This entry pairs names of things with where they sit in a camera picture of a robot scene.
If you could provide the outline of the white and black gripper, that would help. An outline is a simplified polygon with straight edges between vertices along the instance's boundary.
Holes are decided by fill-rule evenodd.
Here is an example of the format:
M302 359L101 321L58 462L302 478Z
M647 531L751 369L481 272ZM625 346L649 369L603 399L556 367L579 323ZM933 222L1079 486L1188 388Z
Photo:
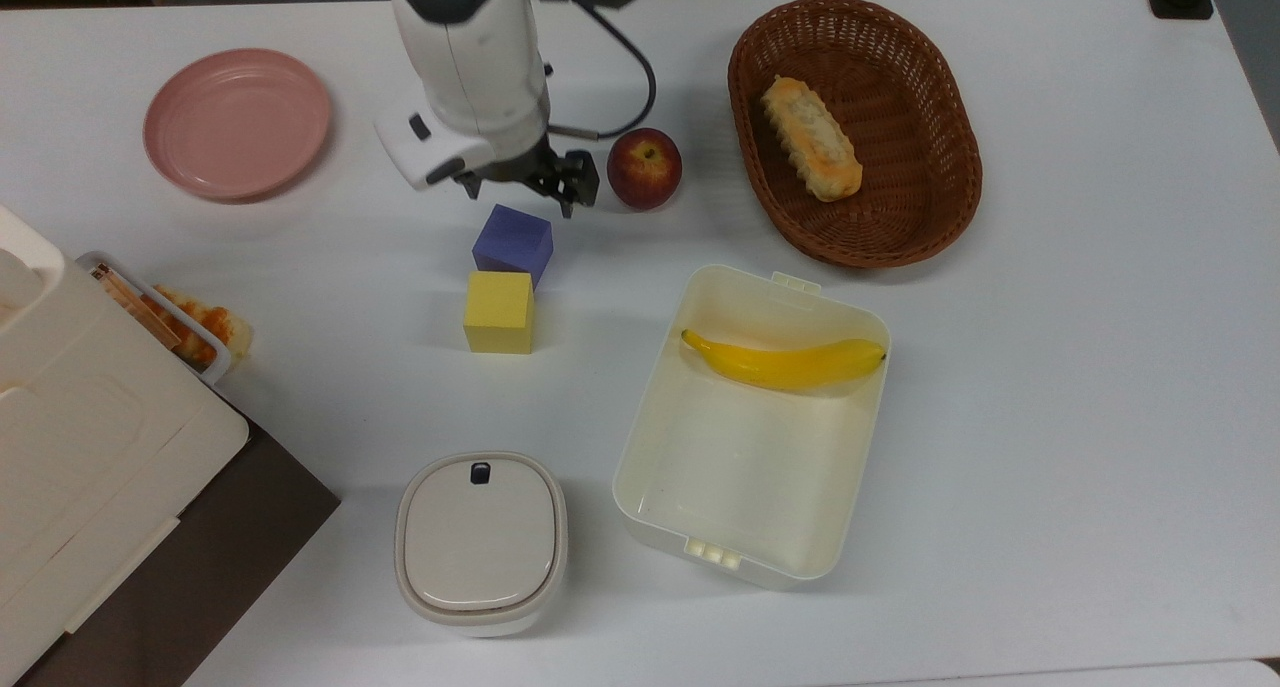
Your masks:
M545 191L561 216L596 203L600 177L590 151L558 155L538 107L512 118L444 122L431 107L396 107L375 119L388 157L416 191L456 180L472 201L484 180Z

